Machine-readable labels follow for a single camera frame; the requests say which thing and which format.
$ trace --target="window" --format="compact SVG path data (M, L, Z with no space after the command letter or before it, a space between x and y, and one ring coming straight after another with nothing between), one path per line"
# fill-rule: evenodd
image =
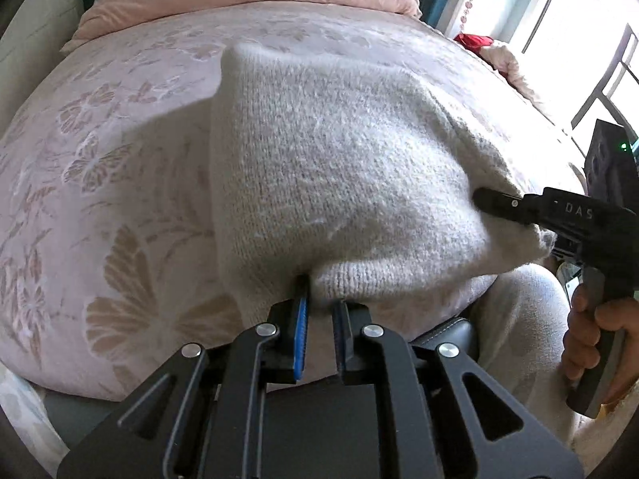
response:
M572 123L573 140L587 151L594 121L603 119L625 126L636 141L639 2L548 1L526 45L526 61L545 79L562 119Z

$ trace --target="bed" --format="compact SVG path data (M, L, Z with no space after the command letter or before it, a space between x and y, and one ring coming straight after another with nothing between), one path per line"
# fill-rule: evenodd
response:
M538 155L522 162L534 188L581 191L568 137L420 22L416 0L100 0L0 140L0 400L51 472L65 446L27 380L119 400L185 342L226 344L250 324L218 277L208 170L220 56L238 43L400 67L483 127L517 131ZM442 292L442 312L414 297L377 311L415 338L490 282ZM27 400L7 409L16 383Z

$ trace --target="human hand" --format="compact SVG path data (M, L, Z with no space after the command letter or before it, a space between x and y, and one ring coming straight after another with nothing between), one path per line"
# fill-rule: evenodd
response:
M581 378L585 369L592 369L599 363L595 345L599 342L600 330L625 328L624 352L604 399L604 403L609 404L621 399L639 379L639 303L628 298L603 304L595 311L594 320L586 312L587 307L586 290L580 285L573 294L572 309L568 314L562 367L570 380Z

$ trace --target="black cushion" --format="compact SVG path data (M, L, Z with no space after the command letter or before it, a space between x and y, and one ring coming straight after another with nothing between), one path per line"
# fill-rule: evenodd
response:
M455 344L473 360L477 360L479 357L477 331L464 317L455 317L440 324L422 336L418 336L412 344L426 349L435 349L444 342Z

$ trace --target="finger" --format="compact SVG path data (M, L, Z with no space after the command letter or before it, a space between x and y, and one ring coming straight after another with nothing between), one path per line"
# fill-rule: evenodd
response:
M570 360L570 357L568 357L565 351L561 355L561 367L569 380L575 381L583 376L583 367Z
M592 369L599 363L600 356L597 349L579 342L570 331L564 335L564 348L570 360L581 367Z
M586 286L580 284L577 286L573 293L573 299L571 301L573 309L578 312L585 312L588 307L588 295L586 293Z
M639 336L639 303L634 299L619 299L603 304L595 311L595 321L601 329L625 328L631 336Z
M596 322L585 313L571 310L568 313L568 328L571 334L585 345L596 345L601 336L601 330Z

